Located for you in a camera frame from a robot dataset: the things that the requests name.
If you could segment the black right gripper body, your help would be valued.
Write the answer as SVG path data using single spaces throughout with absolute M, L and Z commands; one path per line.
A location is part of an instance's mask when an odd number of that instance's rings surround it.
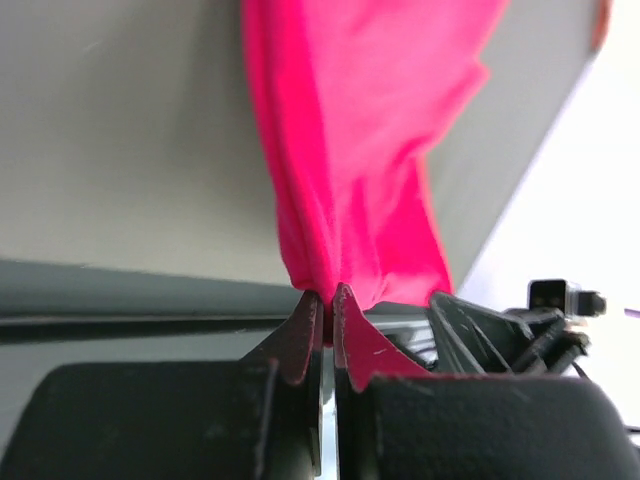
M 431 297 L 429 324 L 437 373 L 561 374 L 590 345 L 556 308 L 498 312 L 444 293 Z

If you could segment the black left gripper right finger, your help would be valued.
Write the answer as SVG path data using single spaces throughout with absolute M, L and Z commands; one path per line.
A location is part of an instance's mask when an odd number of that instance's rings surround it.
M 635 479 L 639 449 L 584 374 L 451 374 L 334 298 L 342 479 Z

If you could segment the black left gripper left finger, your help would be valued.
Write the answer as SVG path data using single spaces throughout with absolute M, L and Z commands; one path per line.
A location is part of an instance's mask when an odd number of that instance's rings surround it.
M 39 383 L 5 479 L 311 479 L 321 471 L 322 322 L 305 292 L 235 361 L 76 363 Z

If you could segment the pink t shirt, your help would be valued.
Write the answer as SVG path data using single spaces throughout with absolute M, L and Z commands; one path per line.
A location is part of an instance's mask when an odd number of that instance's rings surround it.
M 488 72 L 501 1 L 245 1 L 244 56 L 292 285 L 425 306 L 452 279 L 428 153 Z

